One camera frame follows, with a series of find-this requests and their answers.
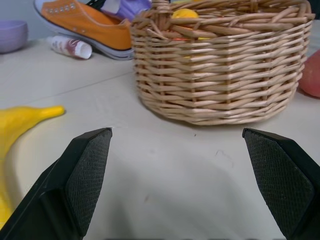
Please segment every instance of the orange sneaker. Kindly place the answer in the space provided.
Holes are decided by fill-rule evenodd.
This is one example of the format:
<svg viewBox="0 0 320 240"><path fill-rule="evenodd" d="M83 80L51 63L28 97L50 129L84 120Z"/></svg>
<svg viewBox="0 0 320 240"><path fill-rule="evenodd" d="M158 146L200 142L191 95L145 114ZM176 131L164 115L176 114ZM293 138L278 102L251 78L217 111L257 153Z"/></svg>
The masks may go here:
<svg viewBox="0 0 320 240"><path fill-rule="evenodd" d="M133 58L128 20L120 22L76 0L34 0L34 9L58 34L83 40L116 60Z"/></svg>

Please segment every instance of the table surface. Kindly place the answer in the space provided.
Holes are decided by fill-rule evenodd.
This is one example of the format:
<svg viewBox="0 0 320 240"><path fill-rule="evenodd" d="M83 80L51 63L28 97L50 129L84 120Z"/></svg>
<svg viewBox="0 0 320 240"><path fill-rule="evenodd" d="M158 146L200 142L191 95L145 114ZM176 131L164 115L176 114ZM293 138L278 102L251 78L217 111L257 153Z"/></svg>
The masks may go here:
<svg viewBox="0 0 320 240"><path fill-rule="evenodd" d="M320 49L314 23L308 55ZM38 176L84 132L112 127L104 183L85 240L284 238L256 184L244 127L298 142L320 165L320 101L297 93L272 119L191 127L148 111L131 61L75 60L43 40L0 56L1 108L64 105L13 145L6 173L17 205Z"/></svg>

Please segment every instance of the small tube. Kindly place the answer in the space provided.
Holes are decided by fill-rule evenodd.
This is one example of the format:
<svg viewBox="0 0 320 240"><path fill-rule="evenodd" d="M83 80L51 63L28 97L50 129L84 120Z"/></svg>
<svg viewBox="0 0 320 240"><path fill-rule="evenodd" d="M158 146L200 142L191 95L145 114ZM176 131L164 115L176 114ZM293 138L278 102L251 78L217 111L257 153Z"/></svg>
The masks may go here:
<svg viewBox="0 0 320 240"><path fill-rule="evenodd" d="M89 59L92 47L81 40L66 36L50 36L46 39L53 51L58 54L71 56L79 59Z"/></svg>

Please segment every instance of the lavender bowl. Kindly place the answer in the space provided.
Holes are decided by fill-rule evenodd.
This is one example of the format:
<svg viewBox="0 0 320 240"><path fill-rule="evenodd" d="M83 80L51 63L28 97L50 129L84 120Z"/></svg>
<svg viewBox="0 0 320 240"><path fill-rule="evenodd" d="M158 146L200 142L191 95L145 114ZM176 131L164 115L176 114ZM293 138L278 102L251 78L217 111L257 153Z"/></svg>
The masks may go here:
<svg viewBox="0 0 320 240"><path fill-rule="evenodd" d="M28 40L28 25L21 20L0 20L0 54L22 48Z"/></svg>

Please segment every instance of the wicker basket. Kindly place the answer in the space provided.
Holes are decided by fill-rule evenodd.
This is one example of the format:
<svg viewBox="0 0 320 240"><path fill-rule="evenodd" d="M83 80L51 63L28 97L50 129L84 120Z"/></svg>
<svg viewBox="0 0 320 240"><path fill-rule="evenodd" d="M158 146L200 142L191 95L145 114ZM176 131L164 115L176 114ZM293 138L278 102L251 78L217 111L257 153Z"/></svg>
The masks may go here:
<svg viewBox="0 0 320 240"><path fill-rule="evenodd" d="M171 19L184 8L199 18ZM314 17L307 0L153 0L131 28L139 96L194 125L266 120L294 96Z"/></svg>

